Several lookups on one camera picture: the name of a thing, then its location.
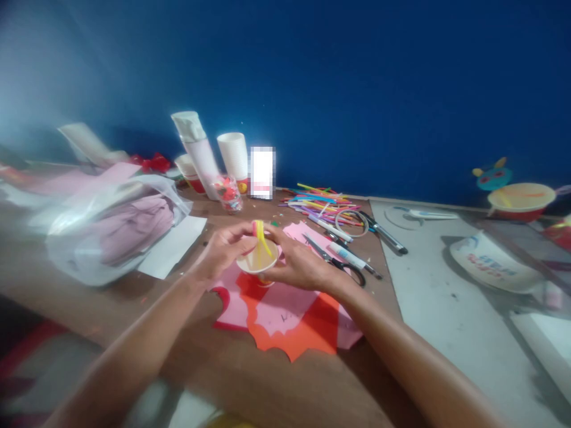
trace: white container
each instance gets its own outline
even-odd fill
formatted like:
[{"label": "white container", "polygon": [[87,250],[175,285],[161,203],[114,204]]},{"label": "white container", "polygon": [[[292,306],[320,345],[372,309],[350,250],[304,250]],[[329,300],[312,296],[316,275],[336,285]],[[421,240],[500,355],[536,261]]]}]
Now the white container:
[{"label": "white container", "polygon": [[484,231],[452,244],[450,254],[478,282],[505,291],[527,294],[545,282],[541,273],[524,265]]},{"label": "white container", "polygon": [[227,133],[217,137],[226,172],[237,181],[248,177],[248,151],[242,133]]},{"label": "white container", "polygon": [[129,155],[125,150],[117,150],[116,152],[109,152],[105,155],[105,161],[109,166],[119,162],[129,162],[129,160]]},{"label": "white container", "polygon": [[208,197],[218,200],[214,185],[220,170],[214,159],[212,148],[206,133],[202,129],[198,113],[193,111],[179,112],[171,115],[178,129],[183,146],[192,159],[192,163]]},{"label": "white container", "polygon": [[174,164],[178,167],[178,170],[185,177],[194,177],[197,175],[196,168],[192,163],[192,159],[188,153],[180,155],[174,160]]},{"label": "white container", "polygon": [[82,122],[64,125],[58,131],[65,135],[65,138],[81,151],[95,165],[107,168],[110,165],[105,160],[110,150],[103,144],[97,135]]},{"label": "white container", "polygon": [[[252,251],[242,256],[239,256],[236,259],[236,264],[238,264],[238,267],[244,272],[249,273],[251,275],[257,275],[265,270],[273,268],[275,263],[278,261],[280,250],[278,249],[278,246],[275,244],[275,242],[270,241],[269,239],[266,239],[266,244],[268,245],[268,248],[272,253],[271,256],[268,254],[268,252],[262,245],[258,244],[256,247],[254,247]],[[257,261],[258,247],[260,247],[259,263]]]}]

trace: white cylinder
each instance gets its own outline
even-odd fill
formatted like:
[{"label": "white cylinder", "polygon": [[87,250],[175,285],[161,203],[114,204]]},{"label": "white cylinder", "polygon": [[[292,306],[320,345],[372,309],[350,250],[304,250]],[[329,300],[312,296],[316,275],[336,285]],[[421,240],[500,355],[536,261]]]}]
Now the white cylinder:
[{"label": "white cylinder", "polygon": [[220,175],[212,148],[195,111],[178,112],[171,115],[186,152],[190,155],[196,173],[209,199],[218,200],[214,182]]},{"label": "white cylinder", "polygon": [[226,172],[236,180],[248,177],[248,151],[242,133],[227,133],[217,137],[218,146],[226,165]]},{"label": "white cylinder", "polygon": [[220,175],[218,165],[214,159],[212,148],[208,139],[200,140],[195,143],[183,143],[184,148],[192,159],[196,173],[204,186],[206,195],[209,199],[218,200],[218,193],[214,188],[214,182]]},{"label": "white cylinder", "polygon": [[78,148],[95,165],[101,168],[109,166],[105,160],[109,149],[85,123],[64,125],[58,128],[58,131],[65,135],[70,144]]},{"label": "white cylinder", "polygon": [[119,162],[128,162],[129,160],[129,155],[125,150],[117,150],[116,152],[109,152],[105,155],[105,161],[109,166]]},{"label": "white cylinder", "polygon": [[196,175],[196,168],[192,163],[192,158],[188,153],[180,155],[174,160],[174,164],[178,167],[182,175],[193,176]]}]

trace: blurred label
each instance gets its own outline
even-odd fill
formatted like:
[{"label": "blurred label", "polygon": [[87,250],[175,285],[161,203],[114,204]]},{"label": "blurred label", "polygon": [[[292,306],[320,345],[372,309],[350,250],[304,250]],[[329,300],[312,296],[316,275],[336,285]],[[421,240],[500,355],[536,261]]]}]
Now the blurred label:
[{"label": "blurred label", "polygon": [[272,199],[275,188],[275,149],[273,147],[250,148],[250,196]]}]

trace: white paper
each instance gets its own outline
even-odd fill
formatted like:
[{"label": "white paper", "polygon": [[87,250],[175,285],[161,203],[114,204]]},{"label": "white paper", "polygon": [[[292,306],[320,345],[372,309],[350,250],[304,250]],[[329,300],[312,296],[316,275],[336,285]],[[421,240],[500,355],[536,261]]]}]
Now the white paper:
[{"label": "white paper", "polygon": [[205,225],[205,218],[192,216],[184,218],[151,248],[149,255],[139,265],[138,271],[158,279],[165,279],[200,236]]}]

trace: wire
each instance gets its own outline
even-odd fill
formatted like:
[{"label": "wire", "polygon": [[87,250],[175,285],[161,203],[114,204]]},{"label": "wire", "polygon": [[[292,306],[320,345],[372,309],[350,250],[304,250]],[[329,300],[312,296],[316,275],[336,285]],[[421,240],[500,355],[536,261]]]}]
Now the wire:
[{"label": "wire", "polygon": [[[341,217],[341,216],[345,217],[347,214],[356,215],[357,217],[359,217],[361,219],[361,221],[363,222],[363,233],[361,233],[360,235],[352,235],[352,234],[348,234],[346,231],[341,229],[341,226],[339,226],[339,217]],[[367,218],[364,215],[362,215],[359,211],[355,211],[352,209],[346,209],[343,211],[339,211],[337,213],[337,215],[335,216],[335,226],[337,227],[338,230],[340,230],[341,232],[343,232],[344,234],[346,234],[352,238],[360,238],[362,236],[365,236],[367,234],[367,232],[369,231],[369,222],[368,222]]]}]

